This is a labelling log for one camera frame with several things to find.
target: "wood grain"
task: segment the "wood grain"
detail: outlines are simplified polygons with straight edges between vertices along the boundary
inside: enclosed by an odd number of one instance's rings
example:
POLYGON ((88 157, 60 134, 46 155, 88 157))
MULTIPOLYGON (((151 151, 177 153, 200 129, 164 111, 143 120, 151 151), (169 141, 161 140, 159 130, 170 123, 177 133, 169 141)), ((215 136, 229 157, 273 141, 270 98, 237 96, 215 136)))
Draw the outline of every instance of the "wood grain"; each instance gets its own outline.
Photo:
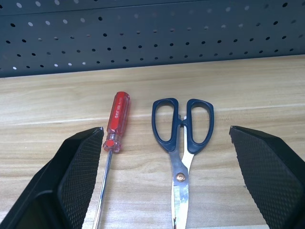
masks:
MULTIPOLYGON (((0 220, 64 139, 107 126, 113 97, 122 90, 132 103, 123 150, 113 156, 102 228, 171 228, 171 165, 151 128, 152 103, 166 97, 178 99, 181 115, 190 98, 215 107, 213 137, 191 167, 187 228, 265 228, 244 186, 229 128, 240 125, 280 136, 305 159, 304 60, 293 56, 0 79, 0 220)), ((163 136, 170 134, 170 111, 158 111, 163 136)), ((193 115, 194 134, 202 139, 207 114, 198 109, 193 115)), ((105 160, 102 152, 84 229, 92 228, 105 160)))

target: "scissor handle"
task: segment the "scissor handle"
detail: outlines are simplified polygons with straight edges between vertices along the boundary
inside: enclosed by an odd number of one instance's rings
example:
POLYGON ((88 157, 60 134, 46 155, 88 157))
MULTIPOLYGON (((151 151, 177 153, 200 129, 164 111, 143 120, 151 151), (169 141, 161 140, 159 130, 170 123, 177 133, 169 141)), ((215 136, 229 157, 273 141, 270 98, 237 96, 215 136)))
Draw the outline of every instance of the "scissor handle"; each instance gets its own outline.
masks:
POLYGON ((187 128, 187 149, 191 154, 198 154, 210 141, 214 130, 214 108, 209 102, 190 99, 186 105, 186 119, 183 121, 183 125, 187 128), (192 109, 194 107, 202 107, 207 110, 210 117, 209 131, 204 141, 197 143, 193 139, 193 125, 192 125, 192 109))
POLYGON ((177 141, 177 128, 179 125, 182 124, 182 121, 178 115, 179 110, 179 103, 174 98, 167 98, 167 99, 160 99, 153 103, 152 105, 152 131, 153 135, 156 138, 157 142, 167 151, 172 152, 176 148, 176 141, 177 141), (163 105, 172 105, 173 106, 173 123, 172 123, 172 133, 171 138, 168 141, 163 141, 157 131, 156 126, 156 111, 158 107, 163 105))

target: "metal screwdriver shaft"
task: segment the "metal screwdriver shaft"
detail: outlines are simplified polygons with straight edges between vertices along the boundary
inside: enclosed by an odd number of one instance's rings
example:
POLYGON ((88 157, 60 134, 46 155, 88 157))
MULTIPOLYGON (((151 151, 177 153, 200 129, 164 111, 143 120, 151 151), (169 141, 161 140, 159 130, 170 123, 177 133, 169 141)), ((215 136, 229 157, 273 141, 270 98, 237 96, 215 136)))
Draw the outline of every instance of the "metal screwdriver shaft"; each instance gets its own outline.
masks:
POLYGON ((107 176, 110 170, 112 153, 118 153, 121 149, 121 139, 125 130, 129 100, 130 96, 126 92, 118 92, 114 97, 112 110, 107 126, 107 137, 103 145, 104 150, 108 152, 108 156, 102 181, 99 202, 94 217, 93 229, 100 228, 103 199, 106 190, 107 176))

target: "scissor blade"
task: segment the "scissor blade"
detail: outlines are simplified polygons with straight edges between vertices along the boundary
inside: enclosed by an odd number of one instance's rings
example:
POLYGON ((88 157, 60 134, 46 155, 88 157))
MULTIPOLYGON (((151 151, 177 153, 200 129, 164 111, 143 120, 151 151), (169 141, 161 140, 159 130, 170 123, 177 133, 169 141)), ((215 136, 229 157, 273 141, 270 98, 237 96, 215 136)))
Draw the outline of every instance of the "scissor blade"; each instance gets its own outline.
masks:
POLYGON ((186 182, 180 185, 173 186, 173 202, 174 202, 174 216, 173 216, 173 228, 185 229, 187 212, 189 207, 189 186, 186 182))

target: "dark gray pegboard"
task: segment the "dark gray pegboard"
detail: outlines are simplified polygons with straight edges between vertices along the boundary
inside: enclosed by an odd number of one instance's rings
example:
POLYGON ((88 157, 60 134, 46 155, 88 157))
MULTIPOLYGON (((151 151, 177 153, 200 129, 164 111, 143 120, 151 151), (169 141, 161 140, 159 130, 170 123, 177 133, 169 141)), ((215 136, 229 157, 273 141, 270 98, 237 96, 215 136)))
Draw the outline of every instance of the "dark gray pegboard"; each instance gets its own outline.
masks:
POLYGON ((305 0, 37 2, 0 0, 0 77, 305 54, 305 0))

